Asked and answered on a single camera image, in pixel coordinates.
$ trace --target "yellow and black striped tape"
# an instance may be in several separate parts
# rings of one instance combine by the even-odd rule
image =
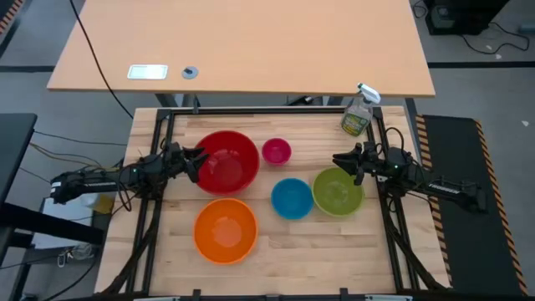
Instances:
[[[431,163],[431,154],[429,153],[429,141],[427,140],[427,129],[425,127],[425,119],[422,115],[416,117],[416,130],[418,133],[418,140],[420,141],[420,158],[422,166],[430,171],[433,168]],[[438,243],[441,246],[442,258],[444,259],[444,266],[446,267],[446,273],[451,285],[451,272],[448,259],[448,253],[446,248],[446,240],[444,237],[444,228],[442,226],[441,205],[436,197],[429,197],[431,204],[431,215],[433,216],[433,222],[435,223],[436,236],[438,237]]]
[[[24,0],[15,0],[13,5],[8,9],[6,15],[0,20],[0,34],[8,29],[9,24],[15,19],[15,16],[17,15],[18,10],[23,6],[23,3]]]
[[[498,207],[498,213],[502,218],[503,231],[507,238],[507,245],[509,246],[509,253],[511,254],[512,266],[517,272],[518,286],[522,293],[527,295],[527,286],[526,281],[524,281],[524,276],[522,274],[522,269],[520,268],[520,262],[518,262],[517,251],[515,250],[515,243],[512,240],[511,228],[509,228],[509,222],[507,221],[507,214],[505,213],[505,207],[502,202],[502,195],[498,189],[498,181],[496,175],[494,174],[494,168],[492,168],[491,156],[488,153],[487,142],[485,141],[485,136],[483,135],[482,124],[480,121],[476,120],[477,133],[479,134],[479,141],[481,142],[481,149],[483,151],[483,156],[485,157],[485,162],[487,164],[487,171],[489,178],[491,180],[492,189],[494,190],[494,198],[496,199],[496,204]]]

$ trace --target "table leg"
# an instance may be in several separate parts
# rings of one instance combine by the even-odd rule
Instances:
[[[173,94],[155,94],[158,101],[163,108],[174,108],[177,107],[175,96]]]
[[[17,272],[17,277],[15,278],[15,284],[11,290],[11,295],[9,297],[10,301],[18,301],[23,296],[24,286],[26,285],[26,280],[30,274],[31,264],[23,264],[22,267]]]
[[[104,232],[95,227],[51,217],[41,212],[35,212],[9,203],[4,203],[0,209],[0,223],[6,227],[39,232],[95,245],[100,245],[104,238]]]
[[[0,227],[0,265],[2,265],[3,259],[6,257],[14,232],[14,227]]]
[[[406,98],[405,99],[405,106],[407,108],[407,118],[409,119],[409,127],[411,129],[412,133],[412,140],[418,141],[416,137],[418,137],[418,127],[416,126],[416,114],[418,114],[418,111],[416,111],[416,103],[415,100],[412,98]],[[420,143],[415,142],[415,151],[416,151],[416,157],[417,159],[420,159]]]
[[[193,107],[193,114],[199,114],[199,108],[201,107],[201,102],[196,94],[184,94],[182,99],[183,107]]]

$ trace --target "blue bowl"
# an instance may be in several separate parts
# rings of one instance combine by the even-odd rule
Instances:
[[[284,179],[271,192],[271,204],[281,217],[296,220],[305,217],[314,204],[312,191],[299,179]]]

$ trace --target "black cable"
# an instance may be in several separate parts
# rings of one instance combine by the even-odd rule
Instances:
[[[132,251],[132,254],[126,261],[124,267],[120,270],[119,274],[115,276],[114,280],[105,288],[102,294],[116,294],[119,293],[123,285],[125,284],[126,279],[130,276],[132,269],[138,265],[141,255],[145,252],[149,243],[155,239],[155,236],[158,235],[156,231],[156,220],[155,216],[152,216],[150,221],[149,228],[145,232],[145,235],[141,238],[141,241],[138,245],[138,248]]]
[[[92,141],[76,140],[76,139],[72,139],[72,138],[63,137],[63,136],[60,136],[60,135],[52,135],[52,134],[43,133],[43,132],[38,131],[38,130],[35,130],[34,133],[35,134],[40,134],[40,135],[46,135],[46,136],[53,137],[53,138],[59,138],[59,139],[67,140],[67,141],[72,141],[72,142],[77,142],[77,143],[84,143],[84,144],[126,146],[126,144],[122,144],[122,143],[92,142]]]
[[[104,216],[110,216],[113,217],[115,215],[115,213],[117,213],[117,211],[121,210],[123,207],[125,206],[125,204],[121,204],[119,207],[117,207],[117,209],[115,209],[113,212],[111,212],[111,215],[109,213],[98,213],[98,212],[95,212],[96,216],[97,217],[104,217]],[[76,221],[83,221],[84,219],[88,219],[88,218],[93,218],[93,216],[90,216],[90,217],[81,217],[81,218],[75,218],[75,219],[72,219],[70,220],[71,222],[76,222]]]
[[[418,259],[418,257],[414,254],[409,244],[405,242],[403,237],[401,237],[401,234],[395,227],[394,221],[392,220],[392,217],[390,215],[388,215],[385,221],[385,229],[387,231],[387,234],[389,234],[394,239],[401,252],[405,255],[405,258],[413,266],[413,269],[420,276],[427,289],[446,290],[446,288],[442,284],[438,283],[433,277],[433,275],[431,275],[431,273],[427,271],[425,266],[421,263],[420,259]]]
[[[395,213],[395,209],[392,207],[392,204],[394,203],[394,198],[392,196],[389,196],[389,200],[387,203],[388,211]]]
[[[416,3],[414,3],[413,5],[410,6],[410,8],[412,9],[412,13],[415,15],[416,18],[423,18],[426,16],[427,14],[427,8],[425,6],[422,6],[422,5],[418,5],[418,3],[421,3],[423,2],[423,0],[420,0]],[[419,8],[419,9],[422,9],[423,10],[423,13],[422,14],[418,14],[416,12],[416,9]]]
[[[390,128],[385,130],[385,135],[388,133],[389,130],[395,130],[400,135],[400,138],[401,138],[401,155],[403,156],[403,159],[405,159],[405,161],[407,161],[407,158],[405,157],[405,138],[403,138],[403,134],[401,134],[400,130],[396,129],[394,126],[391,126]]]
[[[166,138],[164,137],[161,142],[160,142],[160,149],[163,150],[164,149],[164,143],[166,143]]]
[[[421,181],[420,183],[416,184],[414,187],[412,187],[410,190],[414,190],[418,187],[420,187],[422,184],[425,183],[425,174],[424,174],[424,167],[418,161],[412,159],[412,163],[414,163],[416,166],[418,166],[418,171],[420,171],[421,174]]]
[[[21,170],[21,171],[24,171],[24,172],[26,172],[26,173],[28,173],[28,174],[30,174],[30,175],[32,175],[32,176],[35,176],[36,178],[38,178],[38,179],[40,179],[40,180],[45,181],[47,184],[50,184],[50,181],[49,181],[49,180],[45,179],[44,177],[42,177],[42,176],[40,176],[40,175],[34,174],[33,172],[31,172],[31,171],[29,171],[29,170],[27,170],[27,169],[24,169],[23,167],[19,167],[18,169]]]
[[[84,32],[85,39],[87,40],[87,44],[89,45],[89,49],[91,50],[91,53],[93,54],[94,62],[97,65],[97,68],[99,69],[100,76],[102,77],[102,80],[106,84],[106,87],[108,87],[108,91],[113,95],[115,101],[117,101],[117,104],[120,105],[120,107],[130,116],[131,119],[134,119],[134,116],[121,104],[120,100],[115,95],[115,92],[111,89],[110,84],[108,84],[108,80],[104,76],[104,72],[102,72],[102,68],[100,67],[99,60],[97,59],[97,55],[94,53],[93,44],[91,44],[91,41],[89,40],[89,36],[87,32],[85,31],[85,27],[82,24],[82,20],[80,20],[80,16],[78,15],[78,12],[76,11],[76,7],[74,6],[73,0],[69,0],[70,7],[73,9],[73,13],[76,16],[76,19],[78,20],[78,24],[80,25],[80,28],[82,28],[82,31]]]
[[[418,197],[419,199],[422,199],[422,200],[428,202],[429,204],[431,204],[431,202],[430,202],[427,198],[425,198],[425,197],[423,197],[423,196],[418,196],[417,194],[412,193],[412,192],[406,192],[406,194],[411,195],[411,196]]]
[[[32,147],[38,147],[39,149],[41,149],[42,151],[46,151],[52,155],[55,155],[55,156],[73,156],[73,157],[77,157],[77,158],[82,158],[82,159],[85,159],[85,160],[89,160],[89,161],[92,161],[93,163],[95,163],[97,166],[102,166],[102,164],[100,164],[97,160],[95,159],[92,159],[92,158],[89,158],[88,156],[82,156],[82,155],[75,155],[75,154],[69,154],[69,153],[57,153],[57,152],[53,152],[51,150],[47,150],[45,149],[44,147],[40,146],[40,145],[37,145],[37,144],[33,144]]]
[[[375,151],[377,151],[377,146],[381,146],[381,150],[377,153],[377,156],[379,156],[380,154],[383,153],[384,149],[383,149],[383,145],[381,143],[378,143],[375,145]]]
[[[61,291],[53,294],[52,296],[46,298],[45,300],[43,301],[51,301],[53,300],[54,298],[58,297],[59,295],[67,292],[68,290],[70,290],[71,288],[73,288],[76,284],[78,284],[80,281],[82,281],[82,279],[84,279],[85,276],[87,276],[87,274],[89,273],[89,271],[91,271],[91,269],[93,269],[94,265],[97,263],[97,257],[95,256],[94,257],[94,260],[93,262],[91,263],[91,266],[89,266],[89,268],[87,269],[87,271],[85,271],[85,273],[82,274],[82,276],[80,276],[80,278],[78,278],[78,280],[74,281],[71,285],[69,285],[67,288],[64,288],[62,289]]]
[[[18,266],[21,266],[21,265],[24,265],[24,264],[29,264],[29,263],[36,263],[36,262],[40,262],[40,261],[47,260],[47,259],[50,259],[50,258],[57,258],[57,257],[58,257],[58,255],[54,255],[54,256],[47,256],[45,258],[28,260],[28,261],[23,262],[23,263],[17,263],[17,264],[12,264],[12,265],[9,265],[9,266],[1,267],[0,270],[6,269],[6,268],[14,268],[14,267],[18,267]]]
[[[507,31],[507,30],[503,29],[503,27],[500,26],[500,24],[498,24],[498,23],[496,23],[496,22],[490,22],[489,24],[494,24],[494,25],[498,26],[498,28],[500,28],[504,33],[508,33],[508,34],[511,34],[511,35],[513,35],[513,36],[515,36],[515,37],[519,37],[519,38],[523,38],[523,39],[525,39],[525,40],[526,40],[526,48],[521,48],[521,47],[519,47],[519,46],[517,46],[517,45],[515,45],[515,44],[512,44],[512,43],[503,43],[503,44],[501,44],[500,46],[498,46],[498,48],[496,48],[496,50],[494,50],[494,51],[482,51],[482,50],[473,48],[473,47],[470,45],[470,43],[468,43],[468,40],[466,39],[466,37],[465,37],[464,35],[460,34],[459,36],[465,41],[465,44],[466,44],[466,46],[468,46],[468,48],[474,50],[475,52],[477,52],[477,53],[479,53],[479,54],[497,54],[497,52],[500,51],[500,49],[501,49],[503,46],[511,46],[511,47],[516,48],[516,49],[518,49],[518,50],[521,50],[521,51],[523,51],[523,52],[526,52],[526,51],[529,50],[529,38],[528,38],[528,37],[523,36],[523,35],[521,35],[521,34],[512,33],[512,32],[510,32],[510,31]]]
[[[149,164],[153,161],[156,161],[160,156],[163,155],[163,151],[160,152],[160,154],[156,155],[154,158],[152,158],[152,160],[150,161],[146,161],[146,162],[136,162],[136,163],[132,163],[132,164],[129,164],[127,166],[124,166],[123,168],[120,169],[119,171],[119,175],[117,176],[118,177],[118,180],[115,181],[115,184],[117,185],[117,192],[119,193],[119,199],[120,199],[120,202],[123,204],[123,206],[125,207],[125,210],[127,212],[131,212],[132,211],[132,198],[134,198],[138,193],[136,193],[133,197],[126,197],[127,200],[125,201],[125,199],[123,198],[123,191],[127,191],[128,189],[126,189],[125,185],[123,183],[120,182],[120,178],[121,178],[121,175],[123,174],[123,171],[125,171],[126,168],[128,167],[135,167],[135,166],[143,166],[143,165],[146,165],[146,164]]]

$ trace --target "wooden tabletop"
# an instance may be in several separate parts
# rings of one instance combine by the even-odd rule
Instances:
[[[156,109],[136,111],[126,163],[136,161],[140,153],[149,154],[155,113]],[[414,153],[403,108],[384,107],[384,113],[386,126],[397,127],[404,134],[405,148]],[[164,195],[150,293],[191,295],[192,289],[200,288],[203,294],[210,295],[333,294],[342,287],[351,293],[394,292],[377,188],[371,176],[364,179],[363,206],[350,217],[331,217],[314,207],[304,219],[290,222],[278,216],[271,206],[271,190],[278,181],[295,177],[312,184],[319,172],[334,166],[332,154],[351,151],[355,142],[365,140],[365,135],[354,138],[344,133],[340,118],[339,114],[177,116],[173,140],[183,146],[193,147],[217,130],[239,130],[258,149],[267,139],[282,137],[288,140],[293,153],[290,162],[282,167],[261,161],[255,181],[234,196],[254,211],[259,237],[243,262],[230,266],[209,263],[194,248],[192,238],[196,215],[217,196],[190,183],[186,176],[171,180]],[[395,132],[390,131],[388,138],[391,145],[400,145]],[[405,197],[403,203],[415,254],[439,282],[447,285],[428,204],[413,196]],[[97,292],[110,284],[131,253],[139,206],[140,200],[134,200],[133,212],[119,211],[110,223]],[[138,288],[144,266],[138,269]],[[402,271],[408,287],[403,264]]]
[[[117,91],[435,95],[409,0],[87,0],[80,15]],[[132,64],[169,70],[127,79]],[[106,90],[78,24],[48,88]]]

